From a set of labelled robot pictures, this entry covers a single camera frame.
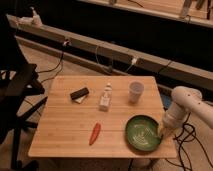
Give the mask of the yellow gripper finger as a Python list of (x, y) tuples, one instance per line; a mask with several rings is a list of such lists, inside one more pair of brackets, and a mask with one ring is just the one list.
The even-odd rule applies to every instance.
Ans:
[(164, 137), (164, 133), (163, 133), (162, 130), (160, 130), (160, 131), (157, 132), (157, 137), (158, 137), (159, 139), (162, 139), (162, 138)]

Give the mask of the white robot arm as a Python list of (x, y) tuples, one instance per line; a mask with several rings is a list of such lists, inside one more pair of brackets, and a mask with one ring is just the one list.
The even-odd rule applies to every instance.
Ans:
[(194, 88), (177, 86), (171, 92), (171, 104), (165, 111), (158, 129), (162, 138), (169, 137), (180, 128), (186, 115), (194, 113), (213, 129), (213, 106), (202, 101), (202, 93)]

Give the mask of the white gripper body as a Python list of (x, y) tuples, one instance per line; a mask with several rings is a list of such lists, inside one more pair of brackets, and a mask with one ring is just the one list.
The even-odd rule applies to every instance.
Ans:
[(176, 129), (183, 124), (185, 114), (166, 112), (162, 118), (163, 127), (161, 134), (163, 136), (170, 136)]

